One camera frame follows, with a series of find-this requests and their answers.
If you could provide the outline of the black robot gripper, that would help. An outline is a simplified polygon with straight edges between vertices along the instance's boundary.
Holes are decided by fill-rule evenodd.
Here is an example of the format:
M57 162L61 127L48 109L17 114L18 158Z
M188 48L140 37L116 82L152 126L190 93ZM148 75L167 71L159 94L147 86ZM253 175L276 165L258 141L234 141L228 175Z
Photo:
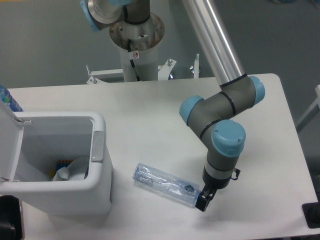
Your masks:
M204 187L198 191L198 197L195 203L195 207L205 212L210 201L214 198L217 190L225 188L231 179L231 177L225 179L217 179L209 175L206 169L203 169L202 179L204 181Z

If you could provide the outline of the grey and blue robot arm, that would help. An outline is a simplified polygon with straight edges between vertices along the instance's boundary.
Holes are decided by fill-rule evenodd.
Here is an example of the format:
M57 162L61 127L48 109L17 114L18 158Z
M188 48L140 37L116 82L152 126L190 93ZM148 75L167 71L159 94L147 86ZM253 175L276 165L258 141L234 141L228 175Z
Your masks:
M243 70L214 2L184 0L182 4L220 87L207 99L187 98L179 108L185 124L207 147L204 187L195 202L197 209L205 211L217 190L240 174L236 164L246 132L233 117L261 102L265 88ZM162 41L165 28L148 0L82 0L80 6L93 31L109 30L122 53L126 82L158 79L157 57L151 51Z

